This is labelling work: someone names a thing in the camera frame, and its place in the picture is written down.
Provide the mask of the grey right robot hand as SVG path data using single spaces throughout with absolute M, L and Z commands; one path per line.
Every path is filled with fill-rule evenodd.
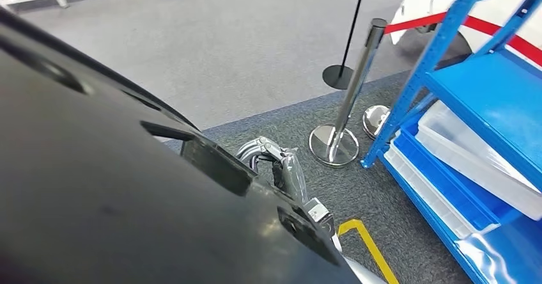
M 296 148 L 281 147 L 275 141 L 259 136 L 243 144 L 235 157 L 246 162 L 255 173 L 258 172 L 260 161 L 271 162 L 275 187 L 302 205 L 309 201 L 306 179 Z

